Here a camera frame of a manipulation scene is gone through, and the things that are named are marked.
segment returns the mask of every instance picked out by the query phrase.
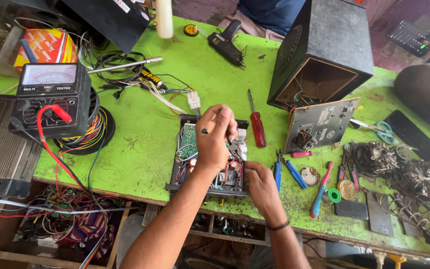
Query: person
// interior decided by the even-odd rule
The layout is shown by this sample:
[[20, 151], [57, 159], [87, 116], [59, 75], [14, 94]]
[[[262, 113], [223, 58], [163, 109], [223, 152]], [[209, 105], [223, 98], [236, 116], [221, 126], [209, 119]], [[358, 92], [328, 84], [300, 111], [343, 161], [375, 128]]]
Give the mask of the person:
[[241, 21], [239, 32], [282, 42], [305, 0], [240, 0], [236, 11], [218, 24], [226, 28], [233, 20]]
[[[120, 269], [174, 266], [207, 189], [228, 161], [227, 130], [228, 139], [235, 139], [237, 130], [232, 110], [224, 104], [209, 107], [195, 126], [198, 158], [194, 170], [167, 206], [137, 236]], [[289, 225], [271, 170], [247, 161], [245, 173], [250, 197], [270, 229], [276, 268], [311, 268]]]

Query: black wrist band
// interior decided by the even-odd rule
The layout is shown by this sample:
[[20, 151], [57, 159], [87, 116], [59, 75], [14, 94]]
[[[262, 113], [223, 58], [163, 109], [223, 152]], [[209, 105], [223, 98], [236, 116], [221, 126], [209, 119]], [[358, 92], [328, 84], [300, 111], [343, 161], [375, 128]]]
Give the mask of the black wrist band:
[[288, 225], [290, 225], [290, 220], [287, 220], [287, 221], [286, 221], [286, 223], [284, 223], [284, 224], [282, 224], [282, 225], [280, 225], [280, 226], [278, 226], [278, 227], [270, 227], [270, 226], [267, 224], [267, 228], [268, 228], [270, 231], [277, 231], [277, 230], [283, 229], [284, 227], [286, 227], [286, 226], [288, 226]]

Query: forearm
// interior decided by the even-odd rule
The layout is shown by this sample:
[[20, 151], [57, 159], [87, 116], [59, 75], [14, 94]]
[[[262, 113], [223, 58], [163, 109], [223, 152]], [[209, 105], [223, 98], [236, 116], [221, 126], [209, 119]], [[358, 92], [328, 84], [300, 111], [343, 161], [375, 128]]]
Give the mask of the forearm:
[[291, 226], [270, 231], [270, 241], [277, 269], [311, 268]]
[[208, 190], [209, 174], [194, 169], [168, 205], [137, 237], [120, 269], [172, 268]]
[[[266, 214], [267, 225], [272, 228], [281, 227], [288, 221], [283, 206], [277, 204], [276, 209]], [[270, 242], [277, 269], [311, 268], [291, 226], [270, 231]]]

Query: green circuit board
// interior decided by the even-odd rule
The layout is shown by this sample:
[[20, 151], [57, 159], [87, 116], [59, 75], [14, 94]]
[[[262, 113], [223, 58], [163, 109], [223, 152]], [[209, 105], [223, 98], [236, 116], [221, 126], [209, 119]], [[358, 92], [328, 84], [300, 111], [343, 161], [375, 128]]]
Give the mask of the green circuit board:
[[198, 152], [195, 124], [185, 124], [183, 127], [182, 141], [180, 143], [180, 159], [187, 159]]

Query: blue clothing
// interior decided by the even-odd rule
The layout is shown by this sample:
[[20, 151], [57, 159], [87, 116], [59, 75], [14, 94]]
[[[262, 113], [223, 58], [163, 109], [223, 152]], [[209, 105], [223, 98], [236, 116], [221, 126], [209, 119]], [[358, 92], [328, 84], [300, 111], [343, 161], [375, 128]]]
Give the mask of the blue clothing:
[[240, 0], [237, 9], [256, 25], [286, 36], [305, 0]]

